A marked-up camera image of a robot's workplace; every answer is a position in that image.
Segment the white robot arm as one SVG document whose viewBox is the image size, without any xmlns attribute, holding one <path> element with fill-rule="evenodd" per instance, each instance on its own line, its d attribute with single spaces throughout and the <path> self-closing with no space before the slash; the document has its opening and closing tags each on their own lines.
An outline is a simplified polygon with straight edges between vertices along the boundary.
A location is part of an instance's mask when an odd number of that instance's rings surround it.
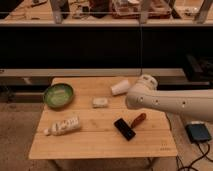
<svg viewBox="0 0 213 171">
<path fill-rule="evenodd" d="M 154 77 L 141 75 L 128 90 L 127 108 L 155 109 L 213 123 L 213 89 L 163 91 L 157 86 Z"/>
</svg>

